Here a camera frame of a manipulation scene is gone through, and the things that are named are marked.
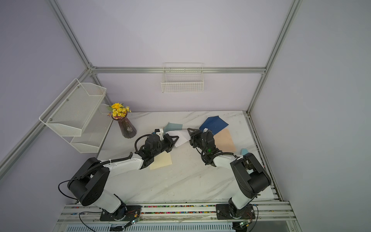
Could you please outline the red bordered letter paper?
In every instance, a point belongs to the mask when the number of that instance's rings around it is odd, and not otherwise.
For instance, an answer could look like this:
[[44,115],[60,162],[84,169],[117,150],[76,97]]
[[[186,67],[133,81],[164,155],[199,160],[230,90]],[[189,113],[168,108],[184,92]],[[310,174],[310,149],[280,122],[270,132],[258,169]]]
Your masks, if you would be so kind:
[[173,130],[168,131],[167,134],[170,136],[178,136],[179,139],[175,143],[175,147],[179,147],[190,140],[190,135],[187,130]]

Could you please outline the teal envelope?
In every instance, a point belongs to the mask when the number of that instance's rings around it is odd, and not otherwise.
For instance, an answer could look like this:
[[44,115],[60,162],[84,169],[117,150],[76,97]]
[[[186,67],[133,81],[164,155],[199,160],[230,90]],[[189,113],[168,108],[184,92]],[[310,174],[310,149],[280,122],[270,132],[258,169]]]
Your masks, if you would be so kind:
[[182,130],[183,125],[182,124],[177,124],[177,123],[168,123],[164,128],[163,131],[164,133],[167,133],[169,131],[180,131]]

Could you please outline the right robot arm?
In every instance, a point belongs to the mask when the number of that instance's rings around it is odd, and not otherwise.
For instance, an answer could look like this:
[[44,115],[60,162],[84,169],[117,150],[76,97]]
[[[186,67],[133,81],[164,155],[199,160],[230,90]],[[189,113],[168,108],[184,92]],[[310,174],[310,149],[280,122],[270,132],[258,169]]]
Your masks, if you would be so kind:
[[190,145],[200,153],[204,164],[231,170],[237,182],[239,190],[229,199],[228,204],[216,206],[218,219],[254,218],[251,202],[271,185],[271,178],[255,155],[248,152],[236,156],[232,152],[218,149],[209,129],[201,131],[188,128],[187,132]]

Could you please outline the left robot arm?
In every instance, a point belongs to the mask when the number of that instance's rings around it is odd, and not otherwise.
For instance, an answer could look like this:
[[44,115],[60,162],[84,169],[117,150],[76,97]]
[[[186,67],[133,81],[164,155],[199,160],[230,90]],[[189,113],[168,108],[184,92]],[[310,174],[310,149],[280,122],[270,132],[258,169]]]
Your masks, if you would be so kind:
[[164,134],[160,136],[154,132],[146,134],[145,144],[137,148],[127,157],[109,159],[106,161],[89,158],[76,174],[67,181],[67,187],[83,206],[97,206],[104,212],[110,213],[120,220],[128,212],[126,204],[115,194],[105,190],[110,177],[117,176],[133,170],[145,169],[163,152],[171,152],[179,136]]

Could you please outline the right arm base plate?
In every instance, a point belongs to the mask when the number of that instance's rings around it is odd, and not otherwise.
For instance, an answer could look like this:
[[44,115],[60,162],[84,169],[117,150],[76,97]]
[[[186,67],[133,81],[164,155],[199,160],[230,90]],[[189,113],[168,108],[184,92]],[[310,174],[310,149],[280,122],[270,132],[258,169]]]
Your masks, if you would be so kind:
[[237,209],[231,204],[217,204],[216,217],[222,219],[255,219],[255,211],[251,204],[247,204],[242,209]]

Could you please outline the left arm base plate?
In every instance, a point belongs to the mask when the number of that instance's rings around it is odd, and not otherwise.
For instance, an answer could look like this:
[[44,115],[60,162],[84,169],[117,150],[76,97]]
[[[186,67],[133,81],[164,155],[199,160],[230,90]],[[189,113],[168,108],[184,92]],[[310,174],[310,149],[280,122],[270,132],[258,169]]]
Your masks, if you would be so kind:
[[142,206],[140,205],[121,206],[114,213],[103,210],[100,221],[133,221],[140,216],[141,210]]

